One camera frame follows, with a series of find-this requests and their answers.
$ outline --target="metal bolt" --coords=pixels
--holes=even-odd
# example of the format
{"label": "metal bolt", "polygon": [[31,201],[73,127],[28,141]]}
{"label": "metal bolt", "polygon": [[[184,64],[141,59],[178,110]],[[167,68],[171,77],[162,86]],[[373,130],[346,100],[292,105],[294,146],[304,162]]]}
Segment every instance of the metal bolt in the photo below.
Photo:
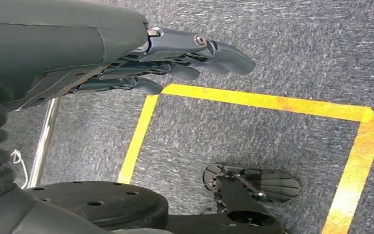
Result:
{"label": "metal bolt", "polygon": [[160,32],[158,30],[155,30],[155,29],[152,29],[152,28],[147,29],[147,33],[150,37],[159,37],[160,36]]}
{"label": "metal bolt", "polygon": [[200,34],[194,35],[194,42],[200,47],[206,47],[207,46],[207,40],[203,36],[201,36]]}

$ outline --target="metal pole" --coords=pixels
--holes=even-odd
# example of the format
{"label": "metal pole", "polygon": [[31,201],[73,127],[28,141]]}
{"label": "metal pole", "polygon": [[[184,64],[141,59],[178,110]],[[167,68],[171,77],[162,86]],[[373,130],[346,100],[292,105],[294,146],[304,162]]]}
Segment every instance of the metal pole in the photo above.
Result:
{"label": "metal pole", "polygon": [[37,152],[35,154],[34,164],[28,185],[26,188],[33,188],[39,185],[44,167],[46,155],[48,153],[48,146],[51,141],[51,135],[54,129],[55,118],[58,112],[60,97],[56,97],[49,101],[45,114],[44,124],[42,126],[41,136],[38,142]]}

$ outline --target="yellow tape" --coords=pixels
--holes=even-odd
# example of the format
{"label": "yellow tape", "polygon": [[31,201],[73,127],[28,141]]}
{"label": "yellow tape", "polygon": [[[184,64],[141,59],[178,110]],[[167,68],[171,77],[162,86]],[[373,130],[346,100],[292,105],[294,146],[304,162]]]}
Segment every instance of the yellow tape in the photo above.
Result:
{"label": "yellow tape", "polygon": [[349,231],[366,179],[374,160],[374,113],[361,122],[337,187],[322,234]]}
{"label": "yellow tape", "polygon": [[132,136],[130,146],[127,150],[124,163],[118,176],[117,182],[119,183],[129,184],[131,181],[135,164],[137,162],[138,153],[140,152],[141,146],[143,144],[144,136],[147,133],[152,114],[154,113],[155,105],[157,104],[157,100],[158,95],[147,96],[146,101],[144,102],[140,119],[138,120],[137,127],[135,128],[134,135]]}
{"label": "yellow tape", "polygon": [[171,84],[163,94],[228,102],[239,105],[289,111],[301,114],[361,121],[368,107],[343,105],[325,101],[313,101],[298,98],[279,97],[265,94],[244,93],[238,91],[211,89],[180,84]]}
{"label": "yellow tape", "polygon": [[[171,84],[163,94],[361,122],[322,234],[346,234],[374,160],[374,112],[369,107]],[[129,183],[158,96],[146,99],[118,182]]]}

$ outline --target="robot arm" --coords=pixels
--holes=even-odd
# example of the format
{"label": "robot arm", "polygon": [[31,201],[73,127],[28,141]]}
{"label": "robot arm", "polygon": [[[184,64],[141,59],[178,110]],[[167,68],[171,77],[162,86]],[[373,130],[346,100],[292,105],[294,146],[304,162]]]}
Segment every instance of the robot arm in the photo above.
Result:
{"label": "robot arm", "polygon": [[195,33],[149,28],[137,12],[82,0],[0,0],[0,103],[37,106],[110,89],[160,93],[145,74],[195,79],[204,67],[250,73],[236,48]]}
{"label": "robot arm", "polygon": [[[194,79],[204,67],[248,74],[254,62],[203,36],[149,28],[129,9],[82,0],[0,0],[0,127],[12,110],[65,94],[110,89],[160,93],[146,74]],[[0,129],[0,143],[6,132]],[[0,234],[107,233],[13,184],[0,149]]]}

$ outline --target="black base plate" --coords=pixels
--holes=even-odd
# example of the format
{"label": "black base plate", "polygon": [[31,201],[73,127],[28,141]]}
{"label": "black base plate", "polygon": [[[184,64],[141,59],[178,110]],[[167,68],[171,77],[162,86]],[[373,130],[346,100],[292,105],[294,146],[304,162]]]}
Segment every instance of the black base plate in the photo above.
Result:
{"label": "black base plate", "polygon": [[76,181],[27,190],[103,229],[164,229],[167,200],[145,188],[105,181]]}
{"label": "black base plate", "polygon": [[251,209],[211,215],[168,215],[164,197],[133,185],[76,181],[27,191],[37,199],[68,210],[108,231],[155,228],[175,234],[283,233],[281,224],[273,217]]}

